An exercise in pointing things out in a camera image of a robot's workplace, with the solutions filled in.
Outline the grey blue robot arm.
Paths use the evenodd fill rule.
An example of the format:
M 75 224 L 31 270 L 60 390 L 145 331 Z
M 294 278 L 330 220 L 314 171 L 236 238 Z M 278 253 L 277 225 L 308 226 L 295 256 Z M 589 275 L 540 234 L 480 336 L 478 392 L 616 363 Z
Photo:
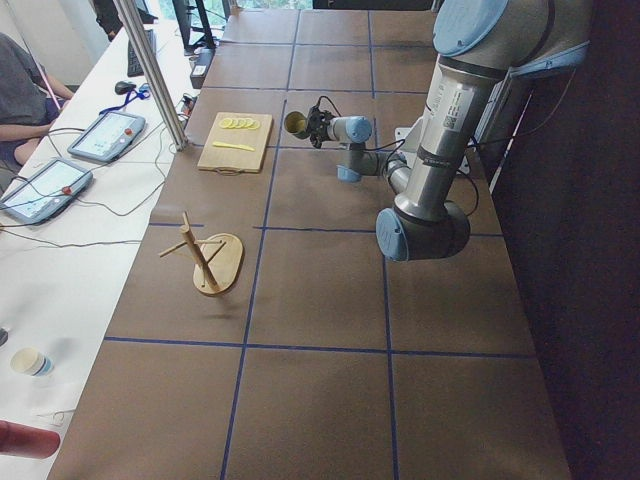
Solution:
M 446 1 L 433 44 L 439 57 L 417 126 L 413 164 L 388 164 L 394 204 L 376 220 L 385 257 L 448 258 L 468 242 L 470 225 L 447 195 L 494 86 L 508 76 L 545 77 L 585 58 L 590 1 Z

